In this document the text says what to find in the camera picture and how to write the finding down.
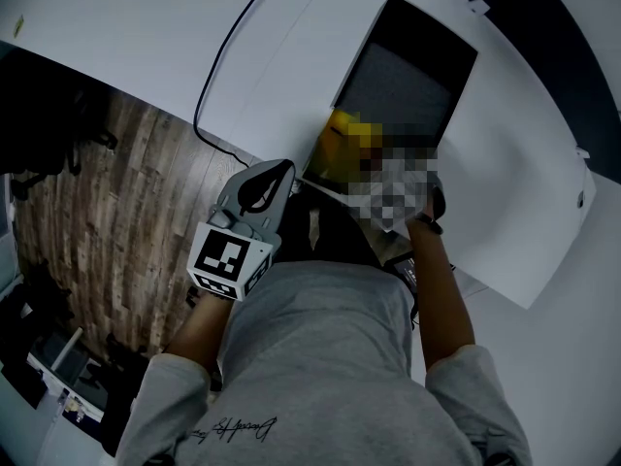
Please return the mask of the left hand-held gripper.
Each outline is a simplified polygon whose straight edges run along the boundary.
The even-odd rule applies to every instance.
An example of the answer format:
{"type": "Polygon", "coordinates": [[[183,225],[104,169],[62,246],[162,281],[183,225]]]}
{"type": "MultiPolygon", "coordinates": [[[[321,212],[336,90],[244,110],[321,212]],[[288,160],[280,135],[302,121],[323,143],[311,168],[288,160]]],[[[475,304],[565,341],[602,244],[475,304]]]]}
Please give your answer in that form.
{"type": "Polygon", "coordinates": [[[228,180],[194,235],[186,270],[197,287],[246,299],[280,248],[278,229],[294,180],[289,159],[260,162],[228,180]]]}

